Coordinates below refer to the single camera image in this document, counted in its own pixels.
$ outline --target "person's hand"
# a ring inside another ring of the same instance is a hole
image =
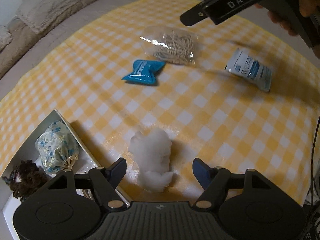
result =
[[[257,8],[262,8],[259,4],[255,5]],[[300,13],[303,17],[310,17],[311,14],[319,12],[318,7],[320,7],[320,0],[299,0]],[[291,24],[286,20],[281,18],[277,13],[268,12],[268,16],[273,23],[279,24],[283,29],[285,29],[289,35],[297,36],[298,34],[292,29]],[[313,47],[313,52],[320,58],[320,46]]]

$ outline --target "yellow checkered tablecloth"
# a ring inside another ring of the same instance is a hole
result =
[[[0,174],[32,130],[54,108],[71,123],[102,165],[123,156],[121,187],[134,200],[191,200],[202,189],[192,174],[195,157],[232,172],[256,168],[300,204],[309,188],[310,152],[319,114],[320,73],[270,33],[240,17],[215,26],[179,21],[195,0],[140,0],[83,27],[24,75],[0,107]],[[121,78],[146,58],[139,36],[167,25],[203,37],[195,67],[167,64],[156,87]],[[273,71],[270,93],[224,72],[236,48]],[[172,139],[176,174],[161,194],[136,183],[127,151],[137,130],[158,126]]]

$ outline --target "yarn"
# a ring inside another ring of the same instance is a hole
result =
[[[4,176],[2,179],[13,191],[13,197],[20,198],[21,202],[48,181],[46,174],[40,171],[31,160],[21,161],[21,164],[12,170],[9,177]]]
[[[156,58],[177,65],[186,65],[193,61],[195,43],[191,34],[164,33],[162,38],[153,54]]]

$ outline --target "cardboard box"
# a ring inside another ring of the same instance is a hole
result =
[[[49,127],[54,121],[63,122],[68,129],[71,131],[73,136],[79,143],[79,159],[73,166],[74,173],[86,173],[89,169],[100,166],[95,158],[91,155],[89,150],[74,132],[70,124],[61,116],[57,110],[53,110],[31,133],[23,145],[19,148],[17,153],[14,155],[9,165],[6,167],[3,176],[9,176],[13,167],[20,164],[21,160],[32,160],[38,164],[39,153],[35,148],[35,142],[38,137],[44,133],[44,131]],[[117,187],[116,192],[120,195],[122,200],[129,205],[132,201],[130,197],[122,191],[120,187]],[[13,227],[12,217],[21,204],[19,199],[12,196],[12,191],[5,184],[5,182],[0,179],[0,240],[19,240],[19,237]]]

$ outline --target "black cable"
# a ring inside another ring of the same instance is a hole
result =
[[[320,197],[320,194],[319,194],[317,187],[316,187],[316,180],[315,179],[313,179],[313,188],[314,188],[315,192],[317,193],[317,196]]]
[[[318,229],[318,226],[320,225],[320,221],[317,223],[317,225],[315,226],[315,230],[317,230]],[[319,239],[319,237],[320,237],[320,231],[318,232],[318,234],[317,234],[317,239]]]
[[[317,128],[316,128],[316,133],[315,133],[315,136],[314,136],[314,139],[313,139],[313,146],[312,146],[312,151],[311,151],[311,207],[310,207],[310,210],[309,210],[309,219],[311,219],[311,215],[312,215],[312,211],[313,211],[313,156],[314,156],[314,153],[315,153],[315,147],[316,147],[316,140],[317,140],[317,134],[318,134],[318,130],[319,130],[319,125],[320,125],[320,116],[319,116],[319,119],[318,119],[318,124],[317,124]]]

